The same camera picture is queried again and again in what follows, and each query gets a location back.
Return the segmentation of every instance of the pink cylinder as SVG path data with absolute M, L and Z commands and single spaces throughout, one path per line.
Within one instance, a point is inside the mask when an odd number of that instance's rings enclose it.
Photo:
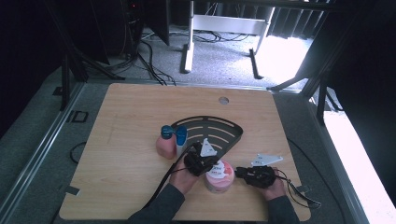
M 230 188 L 234 178 L 235 174 L 230 163 L 219 161 L 218 165 L 205 173 L 205 185 L 211 192 L 223 193 Z
M 169 139 L 158 137 L 155 145 L 158 154 L 166 159 L 172 160 L 176 156 L 176 137 L 174 134 Z

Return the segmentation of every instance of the black cable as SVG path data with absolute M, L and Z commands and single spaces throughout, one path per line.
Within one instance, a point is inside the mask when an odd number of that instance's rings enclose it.
M 125 6 L 124 6 L 124 4 L 123 4 L 123 0 L 120 0 L 120 6 L 121 6 L 121 11 L 124 11 L 124 8 L 125 8 Z M 127 16 L 126 16 L 126 14 L 124 14 L 124 16 L 123 16 L 123 21 L 124 21 L 124 41 L 123 41 L 123 44 L 122 44 L 122 49 L 121 49 L 121 51 L 120 51 L 120 55 L 124 52 L 124 50 L 125 50 L 125 46 L 126 46 L 126 39 L 127 39 L 127 30 L 128 30 L 128 21 L 127 21 Z
M 75 164 L 78 164 L 78 161 L 74 158 L 73 152 L 74 150 L 76 150 L 76 148 L 80 147 L 80 146 L 84 146 L 85 144 L 87 144 L 87 142 L 82 142 L 82 143 L 78 143 L 77 145 L 75 145 L 74 147 L 72 147 L 72 149 L 70 149 L 70 159 L 72 160 L 72 162 L 74 162 Z
M 276 175 L 276 177 L 279 178 L 279 179 L 282 179 L 282 180 L 285 180 L 285 181 L 286 181 L 286 183 L 288 184 L 289 195 L 290 195 L 290 197 L 291 197 L 297 204 L 299 204 L 299 205 L 301 205 L 301 206 L 303 206 L 303 207 L 313 208 L 313 209 L 318 209 L 318 208 L 321 207 L 321 203 L 319 203 L 319 202 L 317 202 L 317 201 L 314 201 L 314 200 L 312 200 L 312 199 L 306 197 L 306 196 L 303 195 L 299 190 L 297 190 L 297 188 L 294 186 L 294 184 L 291 182 L 291 180 L 288 179 L 288 177 L 286 176 L 286 174 L 285 174 L 284 172 L 282 172 L 281 170 L 278 170 L 278 171 L 279 171 L 280 173 L 282 173 L 283 176 L 285 176 L 285 177 L 280 176 L 280 175 Z M 302 199 L 304 199 L 306 202 L 308 202 L 308 204 L 311 203 L 311 204 L 315 204 L 316 206 L 315 206 L 315 207 L 313 207 L 313 206 L 306 206 L 305 204 L 299 203 L 299 202 L 293 197 L 293 195 L 291 194 L 290 188 L 292 188 L 293 191 L 294 191 L 294 193 L 297 194 L 300 198 L 302 198 Z
M 114 74 L 119 74 L 121 72 L 128 70 L 132 65 L 134 65 L 134 61 L 135 61 L 134 57 L 132 57 L 131 55 L 128 54 L 128 55 L 126 55 L 125 60 L 123 62 L 112 64 L 112 65 L 102 65 L 102 64 L 101 65 L 107 71 L 114 73 Z M 97 71 L 97 69 L 95 67 L 91 66 L 90 64 L 88 64 L 86 62 L 83 62 L 83 64 L 87 69 L 91 69 L 95 73 L 101 74 L 100 72 Z
M 152 67 L 153 67 L 154 69 L 156 69 L 157 71 L 160 72 L 160 73 L 157 74 L 157 75 L 167 77 L 168 80 L 172 81 L 172 83 L 176 86 L 176 82 L 175 82 L 175 79 L 174 79 L 173 77 L 171 77 L 171 76 L 165 74 L 165 72 L 163 72 L 163 71 L 161 71 L 160 69 L 156 68 L 154 65 L 152 65 Z
M 317 171 L 318 175 L 319 175 L 320 178 L 322 179 L 322 181 L 323 181 L 323 183 L 325 184 L 326 188 L 329 190 L 330 194 L 331 194 L 332 197 L 334 198 L 334 201 L 335 201 L 335 203 L 337 204 L 338 209 L 339 209 L 340 212 L 341 212 L 341 216 L 342 216 L 343 222 L 344 222 L 344 223 L 347 223 L 347 222 L 346 222 L 346 216 L 345 216 L 345 214 L 344 214 L 343 209 L 341 208 L 341 204 L 338 202 L 337 198 L 335 197 L 335 194 L 332 192 L 332 188 L 330 188 L 329 184 L 326 182 L 324 176 L 323 176 L 322 173 L 319 171 L 318 167 L 317 167 L 317 166 L 312 162 L 312 160 L 306 155 L 306 153 L 303 151 L 302 148 L 300 148 L 294 141 L 292 141 L 292 140 L 289 139 L 288 137 L 287 137 L 287 139 L 288 139 L 288 141 L 290 141 L 295 147 L 297 147 L 297 148 L 300 150 L 301 153 L 303 153 L 303 155 L 306 157 L 306 159 L 311 163 L 311 165 L 312 165 L 312 166 L 314 167 L 314 169 Z
M 85 145 L 85 144 L 87 144 L 87 142 L 81 142 L 81 143 L 78 143 L 77 145 L 73 146 L 73 147 L 70 149 L 70 154 L 69 154 L 69 155 L 70 155 L 70 159 L 71 159 L 72 162 L 74 162 L 75 164 L 78 164 L 78 161 L 74 158 L 73 152 L 74 152 L 74 150 L 75 150 L 76 148 L 78 148 L 78 147 L 80 147 L 80 146 L 83 146 L 83 145 Z M 61 207 L 62 207 L 62 206 L 59 206 L 59 208 L 56 210 L 55 214 L 52 216 L 52 219 L 51 219 L 50 224 L 53 224 L 53 223 L 55 222 L 56 217 L 59 215 L 59 211 L 61 211 Z
M 199 36 L 199 34 L 201 34 L 201 35 L 213 35 L 214 38 L 213 39 L 208 39 L 208 38 Z M 186 31 L 186 32 L 179 32 L 179 33 L 170 34 L 170 36 L 180 36 L 180 35 L 187 36 L 187 35 L 189 35 L 189 33 L 188 33 L 188 31 Z M 218 42 L 228 42 L 228 41 L 234 41 L 234 42 L 243 41 L 243 40 L 247 39 L 250 35 L 245 35 L 245 37 L 243 37 L 241 39 L 237 39 L 240 36 L 243 36 L 243 34 L 236 35 L 236 37 L 233 37 L 233 38 L 225 38 L 225 37 L 221 36 L 221 34 L 213 32 L 213 31 L 197 30 L 197 31 L 194 31 L 193 38 L 194 38 L 194 40 L 199 41 L 199 42 L 218 43 Z
M 141 40 L 141 43 L 145 44 L 146 46 L 148 46 L 148 50 L 149 50 L 149 58 L 148 58 L 148 63 L 144 60 L 143 56 L 138 53 L 138 56 L 141 60 L 141 62 L 146 66 L 146 68 L 148 69 L 148 71 L 157 79 L 157 81 L 161 84 L 161 85 L 165 85 L 167 86 L 165 80 L 163 80 L 161 77 L 158 76 L 158 74 L 154 71 L 154 67 L 152 65 L 152 56 L 153 56 L 153 52 L 152 52 L 152 47 L 149 43 Z
M 178 170 L 174 170 L 174 171 L 171 172 L 171 174 L 172 174 L 172 173 L 179 172 L 179 171 L 182 171 L 182 170 L 187 170 L 187 169 L 189 169 L 189 168 L 191 168 L 191 167 L 189 166 L 189 167 L 184 167 L 184 168 L 181 168 L 181 169 L 178 169 Z
M 158 185 L 157 189 L 155 190 L 154 194 L 151 196 L 151 198 L 148 200 L 146 205 L 142 208 L 147 208 L 149 205 L 157 198 L 158 194 L 160 193 L 161 189 L 163 188 L 163 185 L 165 184 L 165 181 L 168 179 L 169 175 L 173 173 L 175 167 L 177 166 L 178 162 L 181 160 L 181 158 L 184 157 L 184 155 L 193 147 L 193 145 L 190 145 L 189 147 L 186 147 L 184 151 L 181 153 L 181 155 L 177 158 L 175 163 L 171 165 L 169 170 L 166 172 L 166 174 L 163 176 L 163 179 L 161 180 L 160 184 Z

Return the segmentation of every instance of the tabletop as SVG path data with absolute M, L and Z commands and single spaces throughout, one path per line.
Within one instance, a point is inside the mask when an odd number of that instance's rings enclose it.
M 241 126 L 239 142 L 222 158 L 250 167 L 258 153 L 282 156 L 272 164 L 300 186 L 272 93 L 210 87 L 112 84 L 60 210 L 64 219 L 127 219 L 140 210 L 175 160 L 157 154 L 155 142 L 164 124 L 212 116 Z M 310 210 L 293 200 L 301 221 Z M 210 192 L 201 178 L 186 195 L 175 220 L 267 220 L 266 202 L 243 179 L 224 193 Z

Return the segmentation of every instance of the black clamp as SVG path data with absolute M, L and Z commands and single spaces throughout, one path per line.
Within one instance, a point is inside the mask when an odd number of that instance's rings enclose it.
M 193 175 L 200 176 L 213 168 L 213 165 L 217 164 L 219 157 L 208 156 L 201 157 L 202 144 L 196 142 L 191 144 L 186 157 L 184 158 L 184 164 L 187 169 Z
M 266 189 L 274 184 L 277 176 L 269 166 L 236 167 L 235 176 L 245 179 L 248 185 Z

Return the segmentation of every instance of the metal leg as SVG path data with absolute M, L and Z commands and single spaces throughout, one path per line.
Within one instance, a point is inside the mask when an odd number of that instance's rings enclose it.
M 271 19 L 272 19 L 273 15 L 274 15 L 274 11 L 275 11 L 275 8 L 272 7 L 272 8 L 271 8 L 270 14 L 268 15 L 267 18 L 265 18 L 265 25 L 264 25 L 264 27 L 262 27 L 262 34 L 260 35 L 259 43 L 257 43 L 257 48 L 256 48 L 256 50 L 254 51 L 254 54 L 255 54 L 255 55 L 256 55 L 257 52 L 259 51 L 260 45 L 262 44 L 262 40 L 263 40 L 265 37 L 267 37 L 268 29 L 270 28 Z
M 263 79 L 262 76 L 259 75 L 259 70 L 257 69 L 256 58 L 254 57 L 253 49 L 249 50 L 251 66 L 253 67 L 253 76 L 256 79 Z
M 325 125 L 324 123 L 324 107 L 326 105 L 326 92 L 327 92 L 327 82 L 329 78 L 329 71 L 325 71 L 319 86 L 319 98 L 318 98 L 318 108 L 317 108 L 317 119 L 319 124 Z
M 303 77 L 294 77 L 294 78 L 291 78 L 291 79 L 289 79 L 283 83 L 280 83 L 279 85 L 276 85 L 274 87 L 267 87 L 267 90 L 268 91 L 282 91 L 283 89 L 287 88 L 288 86 L 290 86 L 298 81 L 301 81 L 303 79 L 304 79 Z
M 88 80 L 88 74 L 85 71 L 82 61 L 75 52 L 73 41 L 69 33 L 67 33 L 64 24 L 62 23 L 61 16 L 59 15 L 59 12 L 56 10 L 54 1 L 42 0 L 42 2 L 46 6 L 47 11 L 52 18 L 62 48 L 68 54 L 69 63 L 73 65 L 70 68 L 72 69 L 74 77 L 76 78 L 77 81 L 86 82 Z
M 190 1 L 190 20 L 189 20 L 189 44 L 187 46 L 186 64 L 184 71 L 189 73 L 192 71 L 192 57 L 194 54 L 194 42 L 192 42 L 194 34 L 194 2 Z

